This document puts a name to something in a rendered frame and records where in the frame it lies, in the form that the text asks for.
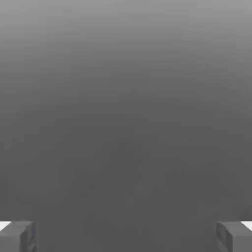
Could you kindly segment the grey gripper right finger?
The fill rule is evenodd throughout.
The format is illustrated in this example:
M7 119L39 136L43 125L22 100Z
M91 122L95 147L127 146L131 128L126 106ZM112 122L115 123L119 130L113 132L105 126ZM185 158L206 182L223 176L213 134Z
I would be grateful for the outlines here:
M219 252L252 252L252 221L218 221L215 234Z

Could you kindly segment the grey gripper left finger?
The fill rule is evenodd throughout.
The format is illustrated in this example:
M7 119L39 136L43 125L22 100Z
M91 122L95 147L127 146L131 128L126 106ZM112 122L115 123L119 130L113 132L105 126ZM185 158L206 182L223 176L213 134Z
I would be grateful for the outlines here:
M0 221L0 252L37 252L36 223Z

